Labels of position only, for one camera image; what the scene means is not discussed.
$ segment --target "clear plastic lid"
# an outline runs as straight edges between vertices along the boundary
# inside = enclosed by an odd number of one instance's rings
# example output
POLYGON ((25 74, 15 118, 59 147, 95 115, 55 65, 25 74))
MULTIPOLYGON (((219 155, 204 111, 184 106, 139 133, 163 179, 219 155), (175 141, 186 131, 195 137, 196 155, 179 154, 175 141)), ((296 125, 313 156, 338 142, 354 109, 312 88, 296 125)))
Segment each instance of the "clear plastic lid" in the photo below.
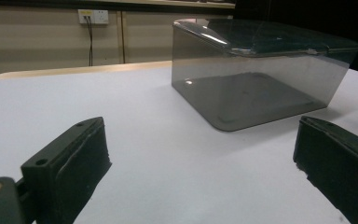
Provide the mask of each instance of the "clear plastic lid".
POLYGON ((277 22, 188 19, 173 26, 244 57, 358 51, 352 40, 277 22))

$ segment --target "plastic container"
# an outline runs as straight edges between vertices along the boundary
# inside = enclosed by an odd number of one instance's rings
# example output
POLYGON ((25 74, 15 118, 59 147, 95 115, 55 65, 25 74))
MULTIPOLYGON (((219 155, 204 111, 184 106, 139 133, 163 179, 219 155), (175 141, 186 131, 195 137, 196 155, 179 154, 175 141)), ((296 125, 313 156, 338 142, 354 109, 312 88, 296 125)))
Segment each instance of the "plastic container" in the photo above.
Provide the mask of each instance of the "plastic container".
POLYGON ((349 39, 275 22, 180 20, 172 86, 231 132, 327 107, 357 51, 349 39))

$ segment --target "wall socket panel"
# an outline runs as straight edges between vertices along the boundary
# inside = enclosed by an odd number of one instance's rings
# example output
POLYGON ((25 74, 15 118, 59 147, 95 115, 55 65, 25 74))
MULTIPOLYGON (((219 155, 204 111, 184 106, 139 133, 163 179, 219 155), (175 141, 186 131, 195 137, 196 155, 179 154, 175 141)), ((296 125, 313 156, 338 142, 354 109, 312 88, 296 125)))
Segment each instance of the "wall socket panel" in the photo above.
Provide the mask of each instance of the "wall socket panel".
POLYGON ((79 9, 78 14, 80 24, 87 24, 87 21, 84 17, 89 17, 91 24, 109 24, 107 10, 79 9))

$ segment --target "wire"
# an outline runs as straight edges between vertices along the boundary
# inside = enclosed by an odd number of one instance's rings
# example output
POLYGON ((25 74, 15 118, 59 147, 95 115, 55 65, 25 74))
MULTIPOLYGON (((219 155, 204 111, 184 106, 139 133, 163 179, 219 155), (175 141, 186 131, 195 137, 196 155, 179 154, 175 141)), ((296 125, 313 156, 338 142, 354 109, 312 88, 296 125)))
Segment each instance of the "wire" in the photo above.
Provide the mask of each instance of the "wire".
POLYGON ((92 66, 92 23, 91 17, 85 16, 84 19, 86 20, 87 27, 89 28, 89 66, 92 66))

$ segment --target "white table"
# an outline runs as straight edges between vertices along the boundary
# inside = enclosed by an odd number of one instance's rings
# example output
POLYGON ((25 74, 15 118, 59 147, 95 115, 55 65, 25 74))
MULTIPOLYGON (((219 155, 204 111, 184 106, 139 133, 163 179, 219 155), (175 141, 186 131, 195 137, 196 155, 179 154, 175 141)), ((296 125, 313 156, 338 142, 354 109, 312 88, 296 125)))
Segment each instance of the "white table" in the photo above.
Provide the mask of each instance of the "white table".
MULTIPOLYGON (((358 134, 358 72, 307 115, 358 134)), ((300 116, 219 132, 170 67, 0 80, 0 176, 98 116, 113 166, 76 223, 349 223, 292 160, 300 116)))

